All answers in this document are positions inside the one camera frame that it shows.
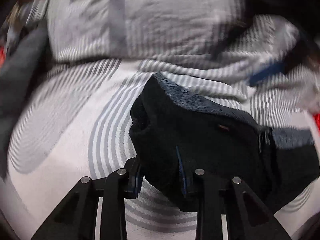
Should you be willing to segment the black blanket with blue border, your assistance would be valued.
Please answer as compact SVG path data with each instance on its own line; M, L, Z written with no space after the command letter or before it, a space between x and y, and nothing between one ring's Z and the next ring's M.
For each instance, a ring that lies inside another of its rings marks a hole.
M308 129L258 125L154 74L131 107L130 138L146 180L181 211L195 211L192 174L243 179L273 212L319 177Z

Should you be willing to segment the grey striped white duvet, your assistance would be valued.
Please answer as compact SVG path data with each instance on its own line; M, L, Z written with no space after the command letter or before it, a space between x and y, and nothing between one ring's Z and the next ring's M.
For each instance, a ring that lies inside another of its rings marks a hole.
M52 69L106 59L195 69L249 60L255 74L282 60L298 40L298 30L283 18L258 15L248 31L212 59L243 16L244 0L32 0L15 9L12 18L25 27L46 23Z

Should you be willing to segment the red embroidered pillow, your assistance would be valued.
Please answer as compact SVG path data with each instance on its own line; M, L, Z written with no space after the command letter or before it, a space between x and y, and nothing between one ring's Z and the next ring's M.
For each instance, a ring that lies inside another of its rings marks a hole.
M313 114L312 117L313 117L313 120L318 128L318 131L320 132L320 114L319 113Z

